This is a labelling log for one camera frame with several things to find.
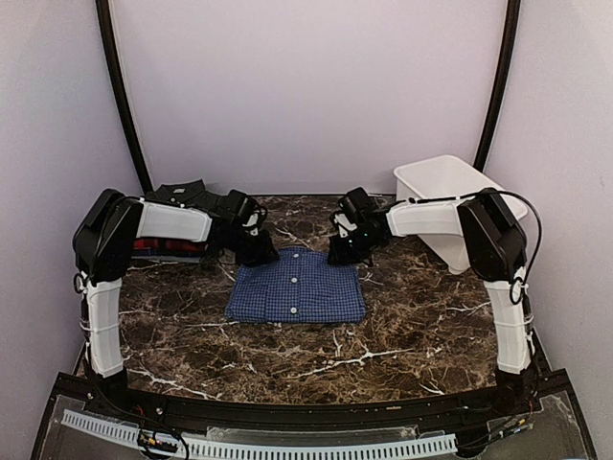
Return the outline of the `black striped shirt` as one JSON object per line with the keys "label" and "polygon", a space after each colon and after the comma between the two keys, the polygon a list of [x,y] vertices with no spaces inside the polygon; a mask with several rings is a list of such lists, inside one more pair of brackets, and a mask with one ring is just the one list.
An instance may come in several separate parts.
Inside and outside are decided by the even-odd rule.
{"label": "black striped shirt", "polygon": [[222,195],[208,191],[204,181],[198,179],[187,183],[162,184],[156,190],[145,193],[145,200],[211,211],[221,202]]}

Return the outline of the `blue checked long sleeve shirt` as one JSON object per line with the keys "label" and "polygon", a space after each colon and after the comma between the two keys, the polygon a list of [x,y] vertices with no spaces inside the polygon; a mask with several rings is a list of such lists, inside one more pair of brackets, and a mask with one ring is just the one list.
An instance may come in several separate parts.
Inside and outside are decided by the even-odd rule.
{"label": "blue checked long sleeve shirt", "polygon": [[241,323],[359,323],[365,315],[357,269],[299,246],[271,264],[242,266],[225,310]]}

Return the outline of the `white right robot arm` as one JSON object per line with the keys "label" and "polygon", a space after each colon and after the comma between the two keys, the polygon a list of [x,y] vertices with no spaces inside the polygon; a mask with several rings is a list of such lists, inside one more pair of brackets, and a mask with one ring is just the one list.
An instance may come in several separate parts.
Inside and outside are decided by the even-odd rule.
{"label": "white right robot arm", "polygon": [[381,207],[356,188],[338,200],[329,220],[330,265],[373,263],[373,253],[393,238],[443,235],[462,238],[468,265],[488,292],[497,338],[497,370],[519,376],[530,367],[535,347],[527,295],[535,256],[507,200],[508,191],[485,188],[465,195],[409,197]]}

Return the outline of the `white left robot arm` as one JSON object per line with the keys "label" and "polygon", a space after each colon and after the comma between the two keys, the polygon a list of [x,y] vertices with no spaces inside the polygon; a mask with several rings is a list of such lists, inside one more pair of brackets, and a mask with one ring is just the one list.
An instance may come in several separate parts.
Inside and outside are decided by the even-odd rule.
{"label": "white left robot arm", "polygon": [[104,190],[73,237],[74,287],[85,306],[80,325],[93,374],[108,379],[124,370],[119,300],[136,241],[203,243],[233,252],[240,265],[267,265],[279,255],[262,227],[266,216],[253,197],[237,190],[218,195],[202,181],[162,185],[144,196]]}

